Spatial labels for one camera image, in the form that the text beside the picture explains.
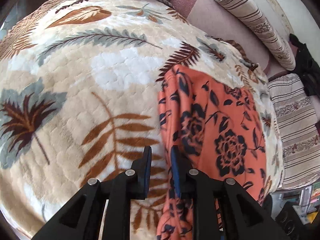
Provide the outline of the orange black floral blouse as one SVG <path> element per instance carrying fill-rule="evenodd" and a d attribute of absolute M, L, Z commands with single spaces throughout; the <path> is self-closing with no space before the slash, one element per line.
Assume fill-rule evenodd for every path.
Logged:
<path fill-rule="evenodd" d="M 193 202 L 176 193 L 171 153 L 210 178 L 235 179 L 259 204 L 266 181 L 266 140 L 251 92 L 206 73 L 175 65 L 158 95 L 169 188 L 158 239 L 191 239 Z"/>

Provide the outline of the cluttered items beside bed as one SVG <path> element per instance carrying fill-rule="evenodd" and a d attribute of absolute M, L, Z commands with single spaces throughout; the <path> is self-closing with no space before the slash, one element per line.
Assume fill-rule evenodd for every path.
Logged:
<path fill-rule="evenodd" d="M 319 239 L 319 182 L 271 194 L 272 215 L 289 239 Z"/>

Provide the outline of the striped floral side pillow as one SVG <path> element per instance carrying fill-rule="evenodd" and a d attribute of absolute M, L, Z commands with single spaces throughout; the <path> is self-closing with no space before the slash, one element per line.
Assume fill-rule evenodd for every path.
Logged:
<path fill-rule="evenodd" d="M 316 110 L 299 76 L 287 74 L 268 83 L 283 145 L 284 190 L 319 179 L 319 132 Z"/>

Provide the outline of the cream leaf-print fleece blanket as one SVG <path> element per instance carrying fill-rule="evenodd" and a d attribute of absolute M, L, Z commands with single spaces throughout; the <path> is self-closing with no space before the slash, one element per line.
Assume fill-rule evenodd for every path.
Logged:
<path fill-rule="evenodd" d="M 265 193 L 283 182 L 276 113 L 261 67 L 157 0 L 49 0 L 1 41 L 1 212 L 31 239 L 89 178 L 112 179 L 152 147 L 132 239 L 155 239 L 168 190 L 157 98 L 176 64 L 254 99 L 266 140 Z"/>

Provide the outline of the pink quilted bolster cushion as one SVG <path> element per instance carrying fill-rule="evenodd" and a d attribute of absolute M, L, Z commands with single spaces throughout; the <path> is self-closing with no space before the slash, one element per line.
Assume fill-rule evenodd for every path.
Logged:
<path fill-rule="evenodd" d="M 258 63 L 270 81 L 288 73 L 249 28 L 214 0 L 169 2 L 190 24 L 209 36 L 240 44 L 249 60 Z"/>

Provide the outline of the striped floral long pillow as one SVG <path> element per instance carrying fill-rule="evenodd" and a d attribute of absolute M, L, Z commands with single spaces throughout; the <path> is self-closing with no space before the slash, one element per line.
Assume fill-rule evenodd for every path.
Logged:
<path fill-rule="evenodd" d="M 296 61 L 288 43 L 289 39 L 277 32 L 253 0 L 215 1 L 248 27 L 283 68 L 286 70 L 295 69 Z"/>

